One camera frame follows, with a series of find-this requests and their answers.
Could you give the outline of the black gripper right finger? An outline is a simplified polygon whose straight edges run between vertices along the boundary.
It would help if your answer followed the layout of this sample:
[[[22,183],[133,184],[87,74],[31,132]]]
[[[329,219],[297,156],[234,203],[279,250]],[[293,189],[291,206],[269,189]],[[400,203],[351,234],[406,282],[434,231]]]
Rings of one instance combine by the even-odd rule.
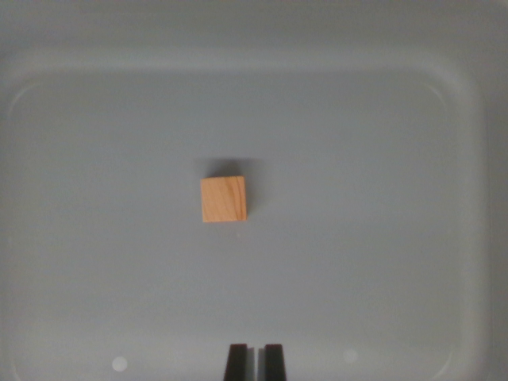
[[[258,350],[259,381],[287,381],[287,372],[281,344],[266,344]]]

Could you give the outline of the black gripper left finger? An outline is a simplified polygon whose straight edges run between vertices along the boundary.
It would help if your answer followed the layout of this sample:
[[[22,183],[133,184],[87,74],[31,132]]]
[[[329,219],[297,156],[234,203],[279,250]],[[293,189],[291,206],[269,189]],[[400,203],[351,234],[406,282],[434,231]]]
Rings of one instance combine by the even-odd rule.
[[[231,344],[225,365],[224,381],[253,381],[255,379],[254,348],[247,344]]]

